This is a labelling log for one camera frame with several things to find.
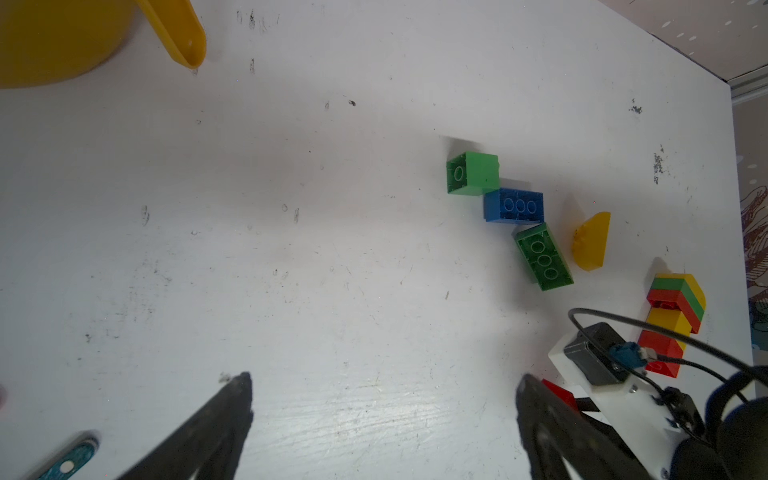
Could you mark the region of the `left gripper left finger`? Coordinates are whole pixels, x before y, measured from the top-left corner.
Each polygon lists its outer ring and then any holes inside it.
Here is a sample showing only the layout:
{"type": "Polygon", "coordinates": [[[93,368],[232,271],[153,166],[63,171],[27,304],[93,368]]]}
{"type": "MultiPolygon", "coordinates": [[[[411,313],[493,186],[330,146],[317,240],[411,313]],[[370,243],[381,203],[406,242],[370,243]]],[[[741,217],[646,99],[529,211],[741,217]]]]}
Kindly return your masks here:
{"type": "Polygon", "coordinates": [[[123,479],[232,479],[253,422],[252,380],[233,377],[123,479]]]}

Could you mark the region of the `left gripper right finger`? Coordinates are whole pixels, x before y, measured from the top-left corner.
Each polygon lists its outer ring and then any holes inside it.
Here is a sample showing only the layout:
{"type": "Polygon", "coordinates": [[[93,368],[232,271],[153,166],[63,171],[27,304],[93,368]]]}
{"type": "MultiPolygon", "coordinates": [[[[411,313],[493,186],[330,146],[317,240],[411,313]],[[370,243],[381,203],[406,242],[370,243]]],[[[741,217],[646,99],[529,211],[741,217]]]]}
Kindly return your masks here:
{"type": "Polygon", "coordinates": [[[646,479],[646,469],[526,374],[516,390],[517,422],[534,479],[646,479]]]}

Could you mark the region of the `red square lego brick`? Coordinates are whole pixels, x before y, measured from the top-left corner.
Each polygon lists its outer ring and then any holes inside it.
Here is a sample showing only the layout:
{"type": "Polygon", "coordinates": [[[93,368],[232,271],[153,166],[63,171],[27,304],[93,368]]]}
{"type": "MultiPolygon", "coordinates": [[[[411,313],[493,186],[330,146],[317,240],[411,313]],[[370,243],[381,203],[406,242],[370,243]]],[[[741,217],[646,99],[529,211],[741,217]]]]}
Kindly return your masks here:
{"type": "Polygon", "coordinates": [[[550,382],[549,380],[542,379],[542,384],[547,387],[557,398],[562,400],[567,406],[569,406],[571,409],[573,409],[576,412],[580,411],[580,408],[578,406],[578,402],[576,400],[576,397],[573,395],[572,392],[569,390],[566,390],[555,383],[550,382]]]}
{"type": "Polygon", "coordinates": [[[650,373],[677,378],[681,366],[676,363],[661,361],[661,357],[680,360],[684,356],[681,343],[664,335],[649,330],[643,330],[639,336],[640,347],[650,349],[656,354],[654,361],[648,361],[645,370],[650,373]]]}

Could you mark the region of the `yellow square lego brick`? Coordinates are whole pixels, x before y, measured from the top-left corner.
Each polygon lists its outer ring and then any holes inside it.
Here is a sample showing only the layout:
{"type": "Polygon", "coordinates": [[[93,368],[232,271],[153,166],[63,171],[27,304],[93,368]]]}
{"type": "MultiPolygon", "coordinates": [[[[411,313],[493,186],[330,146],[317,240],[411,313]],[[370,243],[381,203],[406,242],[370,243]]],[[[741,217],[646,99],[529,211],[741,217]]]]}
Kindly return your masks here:
{"type": "MultiPolygon", "coordinates": [[[[688,319],[679,310],[652,308],[649,311],[647,323],[680,333],[686,337],[689,337],[692,331],[688,319]]],[[[667,356],[671,356],[676,351],[684,352],[686,349],[684,342],[648,330],[641,333],[638,344],[667,356]]]]}

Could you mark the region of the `red long lego brick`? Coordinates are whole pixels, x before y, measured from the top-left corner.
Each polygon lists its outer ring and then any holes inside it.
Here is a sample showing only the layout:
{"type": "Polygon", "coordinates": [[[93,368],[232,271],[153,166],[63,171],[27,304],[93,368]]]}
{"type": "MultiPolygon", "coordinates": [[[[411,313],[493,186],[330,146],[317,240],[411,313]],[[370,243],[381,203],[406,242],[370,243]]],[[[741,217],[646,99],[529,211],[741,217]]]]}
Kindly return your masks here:
{"type": "Polygon", "coordinates": [[[652,308],[681,312],[688,321],[691,332],[699,333],[704,309],[694,294],[685,293],[682,290],[651,289],[647,294],[647,300],[652,308]]]}

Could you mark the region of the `green long lego brick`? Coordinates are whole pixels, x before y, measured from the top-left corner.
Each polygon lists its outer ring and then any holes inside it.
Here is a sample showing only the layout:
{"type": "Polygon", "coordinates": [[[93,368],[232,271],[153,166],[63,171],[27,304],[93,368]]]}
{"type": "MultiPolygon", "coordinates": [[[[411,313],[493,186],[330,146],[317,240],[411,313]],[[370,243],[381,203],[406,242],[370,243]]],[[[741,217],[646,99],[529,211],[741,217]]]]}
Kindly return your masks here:
{"type": "Polygon", "coordinates": [[[568,264],[546,223],[517,232],[514,240],[542,291],[574,284],[568,264]]]}
{"type": "Polygon", "coordinates": [[[706,310],[706,296],[693,275],[657,275],[647,294],[653,308],[684,314],[693,332],[698,332],[706,310]]]}

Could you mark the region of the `blue lego brick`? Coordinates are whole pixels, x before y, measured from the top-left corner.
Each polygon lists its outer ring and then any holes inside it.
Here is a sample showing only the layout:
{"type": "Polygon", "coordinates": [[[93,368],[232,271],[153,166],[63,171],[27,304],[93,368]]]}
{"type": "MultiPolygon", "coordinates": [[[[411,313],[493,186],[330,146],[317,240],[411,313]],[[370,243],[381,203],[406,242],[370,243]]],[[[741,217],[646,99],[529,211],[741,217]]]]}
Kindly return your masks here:
{"type": "Polygon", "coordinates": [[[486,222],[537,225],[545,222],[541,192],[501,188],[483,197],[486,222]]]}

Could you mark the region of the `green square lego brick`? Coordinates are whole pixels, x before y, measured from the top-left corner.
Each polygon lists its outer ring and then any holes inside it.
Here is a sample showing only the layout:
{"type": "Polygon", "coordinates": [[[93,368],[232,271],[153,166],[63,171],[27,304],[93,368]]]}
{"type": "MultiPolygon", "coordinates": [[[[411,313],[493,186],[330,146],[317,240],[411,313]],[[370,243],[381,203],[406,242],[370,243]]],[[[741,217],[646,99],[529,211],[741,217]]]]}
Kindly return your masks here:
{"type": "Polygon", "coordinates": [[[500,188],[496,155],[464,152],[446,163],[447,193],[482,196],[500,188]]]}

